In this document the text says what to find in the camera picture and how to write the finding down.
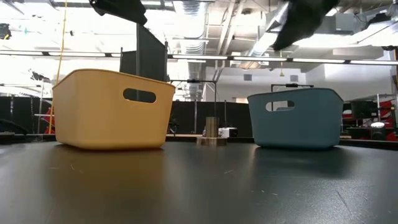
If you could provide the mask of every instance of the black panel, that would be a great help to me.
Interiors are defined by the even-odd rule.
[[[238,137],[253,137],[247,103],[227,103],[226,119],[230,126],[238,129]]]
[[[166,81],[167,49],[143,26],[137,26],[137,58],[140,77]]]
[[[30,97],[14,97],[12,121],[33,133],[33,114]]]
[[[0,119],[10,121],[11,116],[11,97],[0,96]]]
[[[191,134],[195,129],[195,102],[173,101],[171,117],[177,120],[177,134]]]
[[[42,111],[39,111],[40,108],[40,98],[33,98],[33,112],[34,114],[46,114],[47,111],[51,108],[51,104],[47,103],[46,101],[43,101],[42,103]],[[37,133],[37,123],[39,121],[39,117],[34,117],[34,133]],[[43,121],[42,119],[40,120],[40,131],[38,134],[43,134],[45,130],[47,129],[48,122]]]
[[[377,103],[372,101],[353,101],[351,102],[353,118],[365,119],[377,116]]]
[[[120,56],[119,71],[130,75],[137,75],[136,61],[137,61],[136,51],[122,52]]]

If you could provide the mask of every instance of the table surface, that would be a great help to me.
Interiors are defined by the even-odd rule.
[[[0,146],[0,223],[397,223],[398,152]]]

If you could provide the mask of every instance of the ceiling duct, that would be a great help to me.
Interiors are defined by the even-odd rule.
[[[398,5],[379,7],[358,14],[356,33],[351,37],[361,45],[398,45]]]
[[[187,39],[202,39],[205,35],[206,12],[208,2],[201,1],[173,1],[175,12],[182,18],[180,30]],[[203,55],[205,53],[205,42],[202,41],[181,41],[181,54]],[[201,79],[202,63],[188,62],[188,79]],[[196,95],[197,88],[189,88],[189,96]]]
[[[275,29],[276,27],[282,26],[286,21],[287,9],[289,2],[283,2],[280,6],[266,15],[266,32],[258,39],[258,41],[253,45],[252,49],[248,51],[246,56],[248,57],[261,57],[264,55],[269,46],[271,46],[277,35],[270,33],[269,31]],[[243,62],[239,67],[243,69],[259,68],[261,65],[257,62]]]

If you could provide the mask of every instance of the ceiling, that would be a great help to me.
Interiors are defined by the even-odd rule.
[[[65,10],[63,0],[1,0],[0,23],[10,24],[12,37],[9,40],[0,40],[0,50],[31,50],[31,51],[60,51],[62,45],[62,24]],[[135,50],[136,26],[135,23],[118,17],[104,15],[99,16],[92,8],[87,6],[88,0],[70,0],[67,10],[65,27],[65,51],[71,52],[120,52]],[[160,1],[142,1],[144,5],[153,9]],[[220,37],[223,33],[228,7],[231,1],[216,0],[209,4],[205,23],[204,39],[207,41],[204,54],[216,54],[220,47]],[[245,54],[256,43],[266,28],[266,14],[277,9],[277,0],[247,0],[243,4],[244,14],[232,14],[229,30],[234,30],[230,44],[226,44],[228,35],[225,35],[222,49],[226,48],[226,54],[240,52]],[[380,6],[389,5],[391,1],[385,0],[343,0],[338,9],[344,13],[363,12]],[[161,41],[169,43],[169,53],[179,54],[181,51],[181,39],[184,38],[182,27],[186,27],[184,21],[173,10],[147,10],[148,22],[146,27]],[[339,46],[330,44],[339,42],[338,35],[325,37],[315,35],[310,40],[295,43],[282,52],[282,56],[289,57],[316,57],[316,58],[362,58],[376,59],[382,56],[380,47],[372,46]],[[271,49],[266,51],[271,56],[279,56]],[[57,61],[54,58],[37,58],[37,64],[49,78],[56,74]],[[61,71],[66,75],[71,68],[90,65],[91,67],[107,67],[118,69],[118,60],[114,58],[101,58],[98,60],[83,60],[82,58],[67,58],[68,68]],[[173,78],[184,78],[180,66],[169,63],[169,69]],[[213,62],[207,62],[206,66],[214,66]],[[267,68],[273,70],[279,68],[280,62],[269,63]],[[317,65],[301,63],[285,63],[284,68],[299,68],[307,72]]]

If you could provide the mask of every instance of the pipe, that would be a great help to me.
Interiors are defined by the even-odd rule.
[[[235,33],[237,20],[238,20],[238,18],[239,18],[239,15],[242,14],[243,5],[244,5],[244,1],[240,1],[240,2],[239,2],[238,9],[236,10],[236,16],[235,16],[234,20],[233,20],[232,23],[231,23],[231,27],[229,28],[229,34],[228,34],[228,37],[227,37],[227,39],[226,39],[226,43],[225,43],[224,50],[223,50],[223,55],[226,54],[226,52],[227,52],[227,50],[228,50],[228,47],[229,47],[229,45],[230,45],[230,43],[231,43],[231,41],[232,41],[232,36],[233,36],[234,33]]]
[[[218,41],[216,55],[219,55],[220,52],[221,52],[221,48],[223,46],[224,38],[225,38],[226,33],[228,31],[229,24],[231,23],[232,14],[233,14],[233,11],[234,11],[234,6],[235,6],[235,2],[231,1],[229,3],[228,9],[227,9],[228,11],[227,11],[226,19],[224,21],[223,29],[221,30],[220,41]]]
[[[206,34],[206,12],[209,3],[201,1],[173,1],[175,12],[184,22],[182,35],[188,39],[202,39]],[[199,41],[180,42],[181,54],[203,55],[205,43]],[[200,79],[201,63],[188,62],[188,78]]]
[[[260,57],[264,52],[271,46],[275,40],[276,35],[268,33],[270,30],[283,25],[286,21],[287,10],[289,7],[289,2],[286,1],[278,9],[275,10],[275,16],[271,19],[267,26],[266,32],[260,37],[260,39],[253,45],[252,49],[249,50],[246,56],[250,57]]]

